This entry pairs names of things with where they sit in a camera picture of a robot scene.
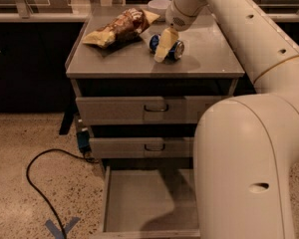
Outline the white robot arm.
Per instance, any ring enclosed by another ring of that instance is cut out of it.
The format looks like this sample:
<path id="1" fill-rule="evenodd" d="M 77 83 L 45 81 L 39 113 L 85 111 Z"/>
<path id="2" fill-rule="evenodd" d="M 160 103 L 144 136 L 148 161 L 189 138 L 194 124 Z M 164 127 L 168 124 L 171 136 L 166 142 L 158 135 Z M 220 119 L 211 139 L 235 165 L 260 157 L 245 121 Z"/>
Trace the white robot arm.
<path id="1" fill-rule="evenodd" d="M 171 0 L 184 31 L 208 6 L 255 94 L 211 106 L 195 130 L 201 239 L 295 239 L 289 191 L 299 161 L 299 46 L 252 0 Z"/>

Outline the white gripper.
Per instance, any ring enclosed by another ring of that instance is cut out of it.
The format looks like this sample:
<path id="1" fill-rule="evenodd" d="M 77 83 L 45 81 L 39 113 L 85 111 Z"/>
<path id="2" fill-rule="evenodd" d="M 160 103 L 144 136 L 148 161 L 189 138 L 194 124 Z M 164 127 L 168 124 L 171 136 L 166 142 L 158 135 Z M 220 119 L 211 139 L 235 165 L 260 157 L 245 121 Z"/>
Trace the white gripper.
<path id="1" fill-rule="evenodd" d="M 206 0 L 171 0 L 165 11 L 168 27 L 161 32 L 154 54 L 157 62 L 165 59 L 178 39 L 178 32 L 187 30 L 206 5 Z"/>

